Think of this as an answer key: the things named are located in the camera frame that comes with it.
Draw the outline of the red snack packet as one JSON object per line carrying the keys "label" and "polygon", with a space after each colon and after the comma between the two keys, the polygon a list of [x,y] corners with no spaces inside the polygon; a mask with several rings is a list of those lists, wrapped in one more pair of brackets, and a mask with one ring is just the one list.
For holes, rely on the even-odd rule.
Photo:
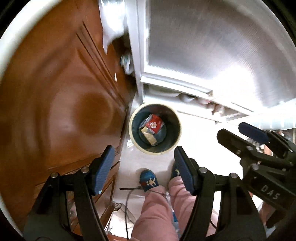
{"label": "red snack packet", "polygon": [[151,114],[145,121],[145,126],[149,128],[152,134],[158,133],[164,126],[163,120],[155,114]]}

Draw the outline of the left blue slipper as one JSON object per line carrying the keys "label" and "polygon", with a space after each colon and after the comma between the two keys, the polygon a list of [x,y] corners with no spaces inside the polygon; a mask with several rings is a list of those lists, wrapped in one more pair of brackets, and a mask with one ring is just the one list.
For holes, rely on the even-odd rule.
{"label": "left blue slipper", "polygon": [[159,186],[156,175],[149,169],[145,169],[140,173],[139,183],[144,192]]}

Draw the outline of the pink trouser right leg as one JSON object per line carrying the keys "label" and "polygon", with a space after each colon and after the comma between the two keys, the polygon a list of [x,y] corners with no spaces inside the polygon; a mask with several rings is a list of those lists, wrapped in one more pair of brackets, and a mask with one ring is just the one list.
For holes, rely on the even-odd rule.
{"label": "pink trouser right leg", "polygon": [[171,206],[179,224],[179,233],[182,235],[191,216],[196,197],[186,190],[181,176],[172,178],[168,188]]}

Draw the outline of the pink trouser leg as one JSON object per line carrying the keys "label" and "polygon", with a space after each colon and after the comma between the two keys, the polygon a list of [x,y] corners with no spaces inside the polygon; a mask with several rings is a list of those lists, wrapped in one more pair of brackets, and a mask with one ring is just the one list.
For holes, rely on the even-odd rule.
{"label": "pink trouser leg", "polygon": [[191,216],[196,197],[186,190],[181,176],[172,178],[168,188],[171,206],[179,224],[179,233],[182,235]]}
{"label": "pink trouser leg", "polygon": [[130,240],[178,240],[173,212],[163,194],[148,191]]}

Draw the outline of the pink trouser left leg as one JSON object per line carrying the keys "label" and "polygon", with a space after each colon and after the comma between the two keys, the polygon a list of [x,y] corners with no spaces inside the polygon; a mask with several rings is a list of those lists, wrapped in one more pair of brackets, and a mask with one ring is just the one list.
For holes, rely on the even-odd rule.
{"label": "pink trouser left leg", "polygon": [[130,240],[178,240],[173,212],[163,194],[148,191]]}

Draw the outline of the cream yellow cardboard box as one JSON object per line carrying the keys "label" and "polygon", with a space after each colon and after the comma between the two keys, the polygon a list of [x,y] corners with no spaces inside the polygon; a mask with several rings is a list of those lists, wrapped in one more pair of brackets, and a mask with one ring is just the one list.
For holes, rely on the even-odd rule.
{"label": "cream yellow cardboard box", "polygon": [[149,142],[151,146],[156,146],[157,145],[157,140],[154,137],[154,135],[149,131],[149,128],[147,126],[144,126],[141,129],[142,134],[146,138],[146,140]]}

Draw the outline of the blue slipper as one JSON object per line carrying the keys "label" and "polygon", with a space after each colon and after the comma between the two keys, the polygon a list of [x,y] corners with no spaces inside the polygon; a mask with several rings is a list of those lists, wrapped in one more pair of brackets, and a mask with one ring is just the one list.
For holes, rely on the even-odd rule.
{"label": "blue slipper", "polygon": [[171,169],[171,179],[180,176],[180,172],[177,168],[176,163],[173,164],[172,169]]}
{"label": "blue slipper", "polygon": [[159,186],[156,175],[149,169],[145,169],[140,173],[139,183],[144,192]]}

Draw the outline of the right blue slipper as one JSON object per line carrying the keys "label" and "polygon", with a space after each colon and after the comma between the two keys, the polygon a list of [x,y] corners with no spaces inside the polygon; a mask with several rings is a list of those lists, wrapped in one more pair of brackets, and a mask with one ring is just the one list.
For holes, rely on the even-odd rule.
{"label": "right blue slipper", "polygon": [[173,164],[172,169],[171,169],[171,179],[180,176],[180,172],[177,168],[176,163]]}

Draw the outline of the cream rimmed dark trash bin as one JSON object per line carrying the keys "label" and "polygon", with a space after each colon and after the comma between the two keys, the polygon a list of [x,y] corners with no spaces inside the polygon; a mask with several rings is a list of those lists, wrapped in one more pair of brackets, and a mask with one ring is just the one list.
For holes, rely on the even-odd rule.
{"label": "cream rimmed dark trash bin", "polygon": [[168,106],[140,105],[130,117],[128,132],[132,143],[143,153],[162,155],[171,151],[181,137],[181,122]]}

